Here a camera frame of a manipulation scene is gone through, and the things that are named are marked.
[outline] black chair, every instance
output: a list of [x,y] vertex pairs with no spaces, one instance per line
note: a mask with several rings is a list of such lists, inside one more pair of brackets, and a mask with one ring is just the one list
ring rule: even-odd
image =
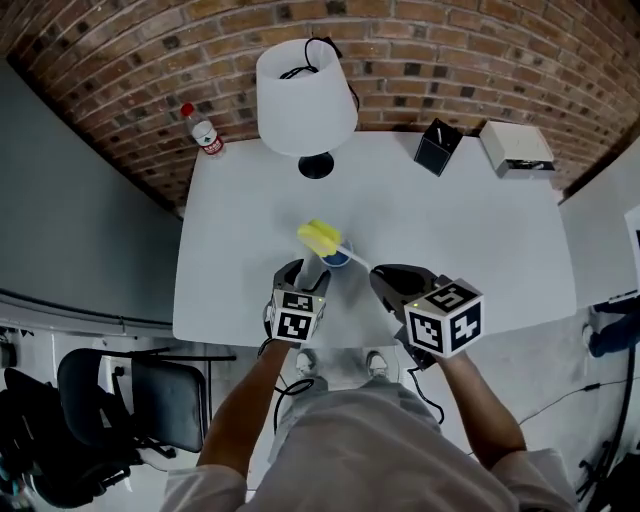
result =
[[[58,389],[66,424],[76,439],[99,449],[151,448],[166,458],[176,454],[173,448],[163,446],[198,453],[212,414],[210,383],[196,368],[167,359],[205,361],[210,365],[211,361],[233,361],[236,357],[158,354],[165,350],[121,353],[78,349],[67,354],[58,367]],[[116,367],[112,374],[114,394],[98,385],[100,362],[105,355],[131,359],[132,415],[120,393],[118,377],[124,375],[122,367]]]
[[142,464],[136,450],[102,450],[67,428],[58,390],[15,369],[5,370],[0,407],[0,453],[12,477],[21,476],[49,504],[75,508],[104,494]]

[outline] white lampshade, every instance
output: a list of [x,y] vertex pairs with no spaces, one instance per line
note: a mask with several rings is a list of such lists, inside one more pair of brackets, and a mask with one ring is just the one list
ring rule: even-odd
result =
[[288,80],[283,73],[306,66],[306,39],[281,43],[256,64],[258,131],[277,153],[314,156],[337,148],[356,129],[358,112],[335,50],[322,41],[307,47],[318,73],[302,71]]

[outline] white floor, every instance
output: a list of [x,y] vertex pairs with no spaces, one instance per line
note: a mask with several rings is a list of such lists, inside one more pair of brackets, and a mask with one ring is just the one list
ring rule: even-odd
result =
[[[600,318],[602,322],[615,317]],[[586,312],[562,321],[539,325],[529,329],[513,331],[484,338],[469,349],[472,359],[483,375],[518,420],[539,411],[565,393],[587,384],[624,380],[627,353],[608,355],[597,360],[585,358],[585,350],[580,339]],[[57,365],[66,353],[79,347],[106,348],[127,351],[166,346],[166,340],[130,338],[87,338],[66,334],[36,332],[35,336],[13,337],[19,347],[19,369],[41,381],[55,385]],[[172,343],[181,354],[222,354],[226,347]],[[214,408],[224,399],[228,391],[246,374],[256,357],[255,349],[232,347],[238,361],[213,363],[212,390]],[[402,349],[383,349],[390,366],[390,377],[402,381],[409,389],[413,383],[406,372],[408,358]],[[364,370],[364,353],[358,350],[323,351],[318,353],[323,375],[330,389],[357,387],[367,380]],[[108,365],[101,384],[109,388]],[[292,351],[282,372],[287,384],[296,380],[295,353]],[[446,414],[442,425],[443,433],[462,450],[470,452],[460,417],[441,371],[432,367],[419,374],[420,387],[425,395],[440,404]],[[0,378],[0,389],[4,379]],[[623,448],[630,448],[638,442],[640,430],[640,383],[637,383],[631,399],[627,429],[623,436]],[[123,392],[126,394],[126,381]],[[618,418],[624,384],[605,386],[596,391],[576,393],[550,407],[540,415],[526,421],[523,430],[530,449],[555,447],[562,453],[572,483],[577,487],[584,478],[584,471],[578,467],[583,458],[592,461],[600,453],[601,442],[611,438]],[[269,464],[267,457],[273,440],[271,417],[260,437],[258,447],[251,461],[249,489],[255,489]],[[157,454],[144,453],[153,465],[169,469],[191,467],[197,456],[179,453],[172,461]],[[129,479],[110,488],[82,511],[119,512],[158,510],[166,474],[149,466],[132,468]],[[38,510],[51,510],[39,503]]]

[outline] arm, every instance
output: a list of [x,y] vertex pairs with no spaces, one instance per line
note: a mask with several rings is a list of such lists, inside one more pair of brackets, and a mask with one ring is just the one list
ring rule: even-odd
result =
[[526,451],[520,426],[498,400],[465,353],[438,363],[458,404],[469,444],[480,463],[491,469],[505,455]]
[[280,370],[290,344],[272,341],[248,375],[227,396],[209,427],[198,466],[219,464],[245,479],[251,455],[269,413]]

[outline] black lamp base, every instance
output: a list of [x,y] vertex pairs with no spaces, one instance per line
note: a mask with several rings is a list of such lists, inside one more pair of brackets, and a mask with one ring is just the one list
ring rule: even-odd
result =
[[333,157],[329,153],[315,156],[303,156],[298,161],[298,169],[303,176],[312,180],[319,180],[333,171]]

